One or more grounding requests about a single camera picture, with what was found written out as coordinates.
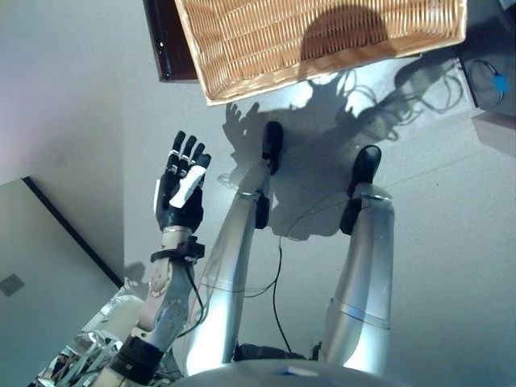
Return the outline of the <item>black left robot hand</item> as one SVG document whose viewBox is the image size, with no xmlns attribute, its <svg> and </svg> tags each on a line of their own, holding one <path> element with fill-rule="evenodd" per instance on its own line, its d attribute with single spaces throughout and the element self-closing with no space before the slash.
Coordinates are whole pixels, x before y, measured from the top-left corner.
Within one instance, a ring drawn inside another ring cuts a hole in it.
<svg viewBox="0 0 516 387">
<path fill-rule="evenodd" d="M 156 182 L 154 212 L 161 231 L 170 227 L 198 229 L 204 214 L 202 185 L 210 162 L 205 144 L 183 131 L 176 134 L 164 172 Z"/>
</svg>

